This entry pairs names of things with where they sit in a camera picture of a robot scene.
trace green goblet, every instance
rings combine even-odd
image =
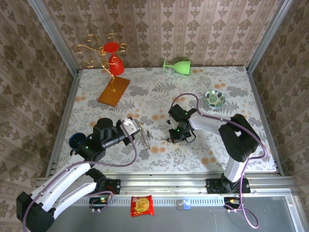
[[[163,71],[165,71],[165,67],[172,67],[178,73],[189,75],[190,65],[191,65],[190,61],[179,61],[174,65],[167,65],[165,64],[165,60],[164,60]]]

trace patterned wallpaper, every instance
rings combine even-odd
[[[95,33],[115,33],[126,67],[158,67],[184,57],[194,66],[245,65],[279,0],[44,0],[76,64],[73,48]]]
[[[20,231],[16,197],[44,174],[72,82],[33,9],[0,1],[0,231]]]
[[[285,173],[309,219],[309,1],[294,0],[254,70]]]

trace small bowl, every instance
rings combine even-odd
[[[225,96],[217,90],[210,90],[205,93],[205,103],[212,108],[222,107],[225,103]]]

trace floral tablecloth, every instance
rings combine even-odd
[[[109,117],[114,123],[131,116],[138,119],[144,130],[149,130],[150,141],[145,143],[141,133],[135,143],[138,158],[125,168],[96,167],[103,172],[207,172],[225,169],[229,155],[220,136],[197,130],[196,140],[188,144],[168,143],[166,123],[170,104],[181,93],[195,93],[200,98],[200,109],[220,116],[243,114],[266,145],[269,155],[263,160],[251,162],[247,171],[274,172],[276,165],[270,153],[265,131],[254,100],[248,76],[243,67],[203,67],[191,68],[190,75],[176,73],[173,69],[136,68],[126,69],[123,78],[131,80],[117,107],[97,102],[109,79],[99,69],[83,70],[70,122],[66,131],[63,149],[59,158],[61,168],[70,158],[68,140],[76,132],[86,135],[101,117]],[[218,109],[209,108],[203,101],[206,91],[216,89],[226,97],[226,103]],[[196,101],[191,96],[183,96],[177,103],[186,110],[194,108]],[[261,154],[258,147],[256,154]],[[102,161],[125,164],[133,160],[132,145],[123,143],[108,148]]]

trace snack package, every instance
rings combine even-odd
[[[131,217],[140,215],[154,215],[153,197],[132,197],[131,198]]]

